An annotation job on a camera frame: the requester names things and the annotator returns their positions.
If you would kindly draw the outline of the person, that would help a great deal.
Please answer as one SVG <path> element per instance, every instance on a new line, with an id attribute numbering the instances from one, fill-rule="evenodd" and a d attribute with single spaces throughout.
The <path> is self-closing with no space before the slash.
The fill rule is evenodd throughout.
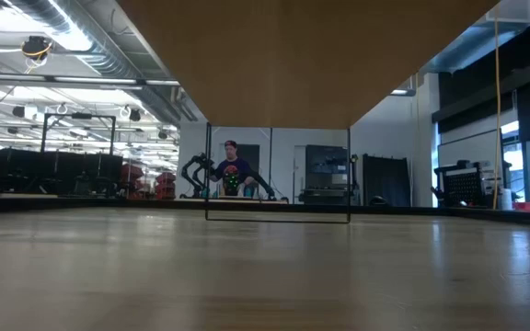
<path id="1" fill-rule="evenodd" d="M 249 163 L 237 156 L 235 141 L 225 142 L 225 160 L 209 175 L 212 182 L 222 182 L 225 196 L 244 197 L 245 190 L 254 181 Z"/>

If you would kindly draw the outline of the black cabinet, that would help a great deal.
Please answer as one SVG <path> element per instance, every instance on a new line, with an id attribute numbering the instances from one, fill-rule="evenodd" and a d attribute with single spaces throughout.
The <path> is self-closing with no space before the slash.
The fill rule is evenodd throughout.
<path id="1" fill-rule="evenodd" d="M 312 205 L 360 204 L 356 179 L 358 156 L 346 147 L 307 145 L 305 179 L 299 200 Z"/>

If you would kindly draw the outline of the wooden background table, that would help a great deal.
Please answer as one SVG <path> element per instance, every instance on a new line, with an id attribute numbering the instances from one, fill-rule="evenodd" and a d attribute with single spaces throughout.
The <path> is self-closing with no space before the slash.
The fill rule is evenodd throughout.
<path id="1" fill-rule="evenodd" d="M 288 199 L 280 199 L 280 200 L 263 200 L 263 199 L 250 199 L 250 198 L 244 198 L 244 197 L 228 197 L 223 196 L 219 198 L 178 198 L 175 199 L 175 201 L 178 202 L 199 202 L 199 203 L 250 203 L 250 204 L 273 204 L 273 205 L 289 205 Z"/>

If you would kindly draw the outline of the red tool chest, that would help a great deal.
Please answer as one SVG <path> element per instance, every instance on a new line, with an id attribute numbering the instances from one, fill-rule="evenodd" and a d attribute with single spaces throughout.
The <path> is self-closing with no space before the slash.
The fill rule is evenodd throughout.
<path id="1" fill-rule="evenodd" d="M 141 167 L 124 163 L 121 166 L 120 196 L 125 199 L 139 199 L 139 190 L 143 187 L 142 177 L 144 172 Z"/>
<path id="2" fill-rule="evenodd" d="M 174 200 L 176 198 L 176 176 L 171 172 L 163 172 L 156 177 L 155 197 L 157 200 Z"/>

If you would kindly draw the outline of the black curtain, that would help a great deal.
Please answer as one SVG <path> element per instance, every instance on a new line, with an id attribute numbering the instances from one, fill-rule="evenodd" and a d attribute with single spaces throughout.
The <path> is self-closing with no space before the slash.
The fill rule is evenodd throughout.
<path id="1" fill-rule="evenodd" d="M 364 154 L 362 195 L 364 206 L 379 197 L 389 206 L 409 207 L 408 160 Z"/>

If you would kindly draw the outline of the ceiling light bar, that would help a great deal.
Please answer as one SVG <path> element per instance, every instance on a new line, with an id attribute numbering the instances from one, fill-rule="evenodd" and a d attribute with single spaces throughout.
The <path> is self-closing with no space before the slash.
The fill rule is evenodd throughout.
<path id="1" fill-rule="evenodd" d="M 143 87 L 180 86 L 180 83 L 177 80 L 143 78 L 56 76 L 43 74 L 0 74 L 0 85 L 138 90 L 142 89 Z"/>

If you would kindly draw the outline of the black pegboard cart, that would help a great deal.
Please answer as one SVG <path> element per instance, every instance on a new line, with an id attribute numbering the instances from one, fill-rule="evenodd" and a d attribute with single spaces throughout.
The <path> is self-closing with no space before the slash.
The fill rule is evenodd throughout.
<path id="1" fill-rule="evenodd" d="M 495 184 L 498 194 L 504 184 L 500 170 L 493 170 L 490 161 L 458 160 L 454 165 L 439 166 L 433 170 L 437 184 L 431 187 L 439 208 L 494 207 Z"/>

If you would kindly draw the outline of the black partition row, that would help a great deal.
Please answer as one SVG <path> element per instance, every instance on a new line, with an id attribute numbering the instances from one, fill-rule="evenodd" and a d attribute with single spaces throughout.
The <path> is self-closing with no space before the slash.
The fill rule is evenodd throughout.
<path id="1" fill-rule="evenodd" d="M 110 154 L 0 150 L 0 191 L 58 196 L 112 196 L 123 158 Z"/>

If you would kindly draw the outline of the black gantry frame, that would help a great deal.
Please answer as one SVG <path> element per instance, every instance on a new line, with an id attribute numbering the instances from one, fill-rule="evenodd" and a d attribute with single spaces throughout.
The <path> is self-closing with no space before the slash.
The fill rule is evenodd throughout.
<path id="1" fill-rule="evenodd" d="M 84 112 L 76 112 L 72 114 L 45 113 L 44 120 L 43 120 L 43 126 L 42 126 L 42 132 L 41 132 L 41 139 L 40 139 L 40 152 L 41 153 L 45 152 L 47 133 L 48 133 L 48 130 L 51 129 L 53 126 L 53 125 L 51 126 L 48 125 L 48 120 L 51 117 L 55 117 L 58 120 L 63 119 L 65 117 L 70 117 L 73 120 L 92 120 L 92 119 L 111 120 L 109 155 L 114 155 L 114 139 L 115 139 L 117 118 L 111 115 L 94 115 L 94 114 L 84 113 Z"/>

